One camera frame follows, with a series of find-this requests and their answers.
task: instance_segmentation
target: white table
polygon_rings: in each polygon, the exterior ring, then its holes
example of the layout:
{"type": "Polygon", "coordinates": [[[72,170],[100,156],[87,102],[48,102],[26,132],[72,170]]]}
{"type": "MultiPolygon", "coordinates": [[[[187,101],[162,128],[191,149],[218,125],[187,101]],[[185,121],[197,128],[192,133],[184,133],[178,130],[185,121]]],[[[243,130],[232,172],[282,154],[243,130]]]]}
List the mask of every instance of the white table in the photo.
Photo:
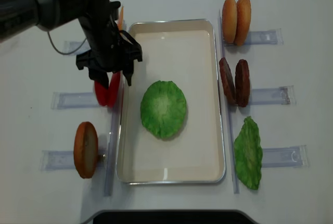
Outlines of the white table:
{"type": "MultiPolygon", "coordinates": [[[[127,26],[206,18],[216,31],[224,2],[120,1],[127,26]]],[[[240,58],[248,61],[253,88],[294,85],[296,106],[272,106],[256,116],[277,129],[259,125],[262,135],[272,135],[262,140],[263,147],[306,144],[309,168],[262,169],[257,193],[240,184],[235,195],[224,128],[227,171],[216,185],[127,186],[115,179],[112,197],[103,197],[101,172],[92,180],[82,180],[75,170],[41,172],[42,150],[72,150],[82,121],[91,121],[102,140],[108,139],[110,115],[104,108],[51,110],[53,92],[91,91],[92,82],[87,70],[77,70],[74,57],[58,55],[46,33],[33,28],[0,56],[0,222],[79,223],[103,210],[119,209],[237,209],[259,223],[333,222],[331,0],[251,0],[251,6],[250,29],[282,28],[284,45],[252,46],[246,54],[227,52],[227,60],[231,70],[240,58]]],[[[52,36],[60,48],[64,40],[84,39],[77,21],[52,36]]],[[[220,58],[219,45],[217,53],[220,58]]]]}

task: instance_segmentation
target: lettuce leaf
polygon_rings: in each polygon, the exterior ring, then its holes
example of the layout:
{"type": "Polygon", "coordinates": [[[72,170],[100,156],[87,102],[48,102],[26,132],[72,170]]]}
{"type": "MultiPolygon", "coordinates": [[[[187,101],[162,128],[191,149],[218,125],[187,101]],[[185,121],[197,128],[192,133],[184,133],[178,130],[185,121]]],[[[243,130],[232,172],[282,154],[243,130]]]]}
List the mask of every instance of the lettuce leaf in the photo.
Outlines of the lettuce leaf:
{"type": "Polygon", "coordinates": [[[170,138],[182,128],[186,107],[185,96],[174,82],[157,81],[141,101],[142,125],[157,138],[170,138]]]}
{"type": "Polygon", "coordinates": [[[236,174],[248,188],[257,190],[261,179],[262,148],[258,125],[250,116],[235,139],[236,174]]]}

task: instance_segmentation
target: tomato slice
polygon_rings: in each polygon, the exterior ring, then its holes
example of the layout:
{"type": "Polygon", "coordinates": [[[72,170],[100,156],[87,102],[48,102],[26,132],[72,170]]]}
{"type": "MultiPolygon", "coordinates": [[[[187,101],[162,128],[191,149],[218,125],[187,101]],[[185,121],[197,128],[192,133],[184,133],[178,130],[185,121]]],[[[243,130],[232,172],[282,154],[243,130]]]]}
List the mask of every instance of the tomato slice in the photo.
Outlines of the tomato slice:
{"type": "Polygon", "coordinates": [[[99,82],[94,82],[95,94],[100,106],[106,106],[108,101],[108,90],[105,89],[99,82]]]}
{"type": "Polygon", "coordinates": [[[120,84],[121,72],[112,74],[109,89],[105,89],[100,83],[94,83],[95,94],[100,106],[112,108],[117,100],[118,89],[120,84]]]}

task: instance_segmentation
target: white tray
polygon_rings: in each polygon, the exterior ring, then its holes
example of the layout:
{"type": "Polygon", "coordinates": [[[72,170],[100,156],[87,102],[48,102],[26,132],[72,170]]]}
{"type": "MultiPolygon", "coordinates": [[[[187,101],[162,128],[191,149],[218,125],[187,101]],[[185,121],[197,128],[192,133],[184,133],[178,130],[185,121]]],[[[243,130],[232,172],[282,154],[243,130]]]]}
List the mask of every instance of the white tray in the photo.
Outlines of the white tray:
{"type": "Polygon", "coordinates": [[[207,20],[136,23],[130,34],[142,46],[132,86],[124,88],[117,176],[130,184],[218,182],[225,173],[216,48],[207,20]],[[141,123],[148,87],[173,81],[187,100],[181,132],[162,141],[141,123]]]}

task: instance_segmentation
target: brown burger patty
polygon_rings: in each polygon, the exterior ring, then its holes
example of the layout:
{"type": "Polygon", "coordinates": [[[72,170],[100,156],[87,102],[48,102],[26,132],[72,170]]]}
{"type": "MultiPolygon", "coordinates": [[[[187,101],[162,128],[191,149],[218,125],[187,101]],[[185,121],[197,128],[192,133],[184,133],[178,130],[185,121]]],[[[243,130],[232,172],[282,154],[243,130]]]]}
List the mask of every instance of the brown burger patty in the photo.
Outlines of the brown burger patty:
{"type": "Polygon", "coordinates": [[[229,104],[235,105],[235,85],[233,82],[233,76],[231,74],[230,67],[224,57],[219,61],[219,65],[224,95],[227,97],[229,104]]]}
{"type": "Polygon", "coordinates": [[[250,97],[250,71],[246,60],[239,60],[236,66],[236,102],[240,107],[246,107],[250,97]]]}

